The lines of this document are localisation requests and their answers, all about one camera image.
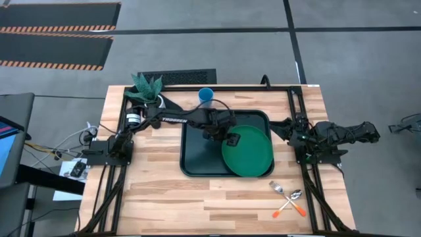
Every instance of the table leg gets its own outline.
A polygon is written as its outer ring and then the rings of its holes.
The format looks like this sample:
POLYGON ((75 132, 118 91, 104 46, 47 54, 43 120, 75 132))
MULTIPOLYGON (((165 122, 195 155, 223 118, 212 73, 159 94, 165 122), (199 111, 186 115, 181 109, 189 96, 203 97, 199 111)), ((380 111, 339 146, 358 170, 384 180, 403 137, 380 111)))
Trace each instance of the table leg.
POLYGON ((35 186, 44 186, 58 191, 82 195, 85 184, 77 180, 61 177, 26 165, 19 165, 16 183, 28 182, 35 186))

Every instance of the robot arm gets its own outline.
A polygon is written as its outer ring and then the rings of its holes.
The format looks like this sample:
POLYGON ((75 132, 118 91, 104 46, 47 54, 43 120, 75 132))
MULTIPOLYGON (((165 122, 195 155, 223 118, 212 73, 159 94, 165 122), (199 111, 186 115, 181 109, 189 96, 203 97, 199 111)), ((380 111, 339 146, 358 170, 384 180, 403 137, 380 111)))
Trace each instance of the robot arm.
POLYGON ((327 156, 341 156, 346 150, 337 150, 337 145, 355 142, 375 143, 380 135, 371 122, 363 122, 357 126, 338 126, 332 122, 318 122, 314 127, 307 118, 290 118, 281 122, 271 122, 271 129, 288 145, 304 147, 307 155, 320 159, 327 156))
POLYGON ((203 137, 212 141, 229 140, 238 143, 236 135, 229 134, 231 126, 237 124, 233 111, 217 109, 193 109, 191 111, 178 111, 165 108, 146 108, 143 110, 145 120, 140 122, 139 109, 129 109, 126 115, 126 127, 130 132, 136 133, 145 130, 148 126, 159 128, 161 122, 186 123, 193 128, 203 130, 203 137))
POLYGON ((145 119, 141 121, 141 108, 134 107, 126 111, 125 126, 116 135, 108 139, 107 153, 113 157, 124 156, 126 144, 132 140, 133 134, 145 130, 149 126, 159 128, 161 122, 186 123, 194 128, 203 130, 203 137, 211 141, 224 141, 228 145, 236 146, 239 134, 230 134, 228 130, 237 121, 231 110, 193 109, 178 111, 165 108, 144 108, 145 119))

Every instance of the yellow black striped tape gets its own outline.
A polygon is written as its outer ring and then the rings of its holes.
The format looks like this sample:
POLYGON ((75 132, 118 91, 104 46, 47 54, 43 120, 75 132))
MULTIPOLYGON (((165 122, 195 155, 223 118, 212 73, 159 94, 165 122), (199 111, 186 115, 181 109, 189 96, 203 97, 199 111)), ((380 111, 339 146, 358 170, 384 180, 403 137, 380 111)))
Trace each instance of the yellow black striped tape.
POLYGON ((87 30, 114 30, 116 26, 9 26, 0 27, 0 32, 71 32, 87 30))
POLYGON ((32 32, 3 32, 0 34, 23 34, 28 36, 58 36, 58 37, 79 37, 79 38, 105 38, 114 40, 112 36, 96 36, 96 35, 81 35, 81 34, 55 34, 55 33, 32 33, 32 32))
POLYGON ((51 69, 63 69, 63 70, 102 70, 102 66, 97 65, 78 65, 78 64, 67 64, 67 63, 35 63, 35 62, 20 62, 20 61, 2 61, 0 60, 0 66, 18 66, 28 68, 51 68, 51 69))

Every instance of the orange handle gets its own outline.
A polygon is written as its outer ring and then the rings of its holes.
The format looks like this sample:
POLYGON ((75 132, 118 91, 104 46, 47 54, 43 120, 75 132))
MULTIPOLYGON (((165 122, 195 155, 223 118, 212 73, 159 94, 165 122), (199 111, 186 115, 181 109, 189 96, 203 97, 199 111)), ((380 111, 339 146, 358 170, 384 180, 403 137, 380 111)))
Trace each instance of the orange handle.
POLYGON ((278 217, 278 215, 281 213, 281 211, 280 210, 277 210, 277 211, 275 211, 273 214, 272 214, 272 217, 273 218, 276 218, 276 217, 278 217))
POLYGON ((303 208, 301 208, 300 206, 298 206, 297 204, 295 204, 295 203, 293 203, 293 202, 291 202, 292 203, 292 205, 294 205, 294 207, 296 208, 296 210, 303 216, 303 217, 305 217, 305 215, 306 215, 306 212, 305 212, 305 210, 303 209, 303 208))

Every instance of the white cable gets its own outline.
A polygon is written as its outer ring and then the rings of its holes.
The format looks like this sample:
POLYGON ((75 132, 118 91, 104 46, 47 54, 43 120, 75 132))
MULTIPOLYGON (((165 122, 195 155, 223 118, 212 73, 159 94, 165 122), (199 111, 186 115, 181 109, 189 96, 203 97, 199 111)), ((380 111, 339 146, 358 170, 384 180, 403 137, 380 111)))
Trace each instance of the white cable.
MULTIPOLYGON (((91 126, 91 125, 88 123, 88 127, 87 127, 87 128, 84 128, 84 129, 82 129, 82 130, 79 130, 79 131, 77 131, 77 132, 75 132, 75 133, 73 133, 73 134, 69 135, 69 136, 68 136, 67 138, 65 138, 65 139, 64 139, 61 143, 59 143, 58 145, 56 145, 56 146, 54 147, 54 149, 59 148, 59 147, 60 147, 63 143, 65 143, 65 141, 67 141, 69 138, 71 138, 71 137, 73 137, 73 136, 75 136, 75 135, 79 134, 80 132, 84 132, 84 131, 86 131, 86 130, 90 130, 90 129, 92 129, 92 128, 96 128, 96 129, 98 130, 98 127, 96 127, 96 126, 91 126)), ((38 165, 38 163, 40 163, 40 162, 42 162, 43 160, 45 160, 48 156, 50 156, 50 154, 46 155, 45 157, 41 158, 39 161, 35 162, 33 165, 31 165, 31 167, 34 167, 34 166, 38 165)))

